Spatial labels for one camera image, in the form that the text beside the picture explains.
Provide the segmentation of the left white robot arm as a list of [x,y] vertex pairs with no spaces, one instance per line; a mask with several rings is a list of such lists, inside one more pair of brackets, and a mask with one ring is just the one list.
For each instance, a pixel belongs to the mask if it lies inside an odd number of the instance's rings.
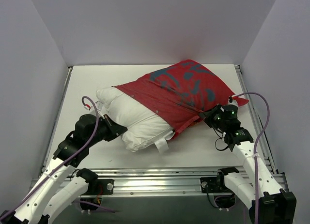
[[0,216],[2,224],[50,224],[76,198],[99,189],[98,175],[79,164],[89,155],[90,147],[121,136],[127,128],[108,115],[86,114],[62,141],[34,187],[11,211]]

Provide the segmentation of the white pillow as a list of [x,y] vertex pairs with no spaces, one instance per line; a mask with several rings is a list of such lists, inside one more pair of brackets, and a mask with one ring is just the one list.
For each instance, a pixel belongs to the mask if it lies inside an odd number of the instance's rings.
[[169,149],[168,141],[174,129],[159,115],[115,87],[96,91],[107,115],[117,124],[127,128],[121,135],[127,150],[136,152],[155,145],[160,154]]

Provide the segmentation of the red printed pillowcase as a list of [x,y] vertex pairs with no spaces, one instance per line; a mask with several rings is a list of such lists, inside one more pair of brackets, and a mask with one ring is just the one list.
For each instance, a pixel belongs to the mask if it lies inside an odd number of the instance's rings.
[[239,106],[247,99],[235,93],[213,72],[193,60],[184,60],[117,85],[116,88],[160,116],[178,136],[194,122],[200,112],[226,105],[232,97]]

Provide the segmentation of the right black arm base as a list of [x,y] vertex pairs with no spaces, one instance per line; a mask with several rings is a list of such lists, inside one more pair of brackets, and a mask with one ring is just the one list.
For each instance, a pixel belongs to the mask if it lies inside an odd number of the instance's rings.
[[202,193],[232,193],[231,190],[221,185],[216,177],[202,177],[200,178]]

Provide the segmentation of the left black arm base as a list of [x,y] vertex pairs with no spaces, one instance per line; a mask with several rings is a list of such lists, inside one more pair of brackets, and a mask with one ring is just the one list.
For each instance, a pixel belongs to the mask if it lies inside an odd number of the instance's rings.
[[86,180],[88,184],[87,191],[82,195],[111,195],[114,189],[114,180],[108,178],[99,178]]

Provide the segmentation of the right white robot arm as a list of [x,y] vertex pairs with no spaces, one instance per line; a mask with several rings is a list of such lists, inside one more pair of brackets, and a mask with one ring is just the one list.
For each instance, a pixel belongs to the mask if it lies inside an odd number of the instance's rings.
[[253,224],[291,224],[294,220],[296,197],[286,191],[268,170],[260,157],[250,132],[238,120],[238,106],[217,105],[201,112],[199,117],[222,134],[222,140],[239,160],[248,175],[246,181],[235,167],[218,170],[215,179],[220,191],[232,191],[248,208]]

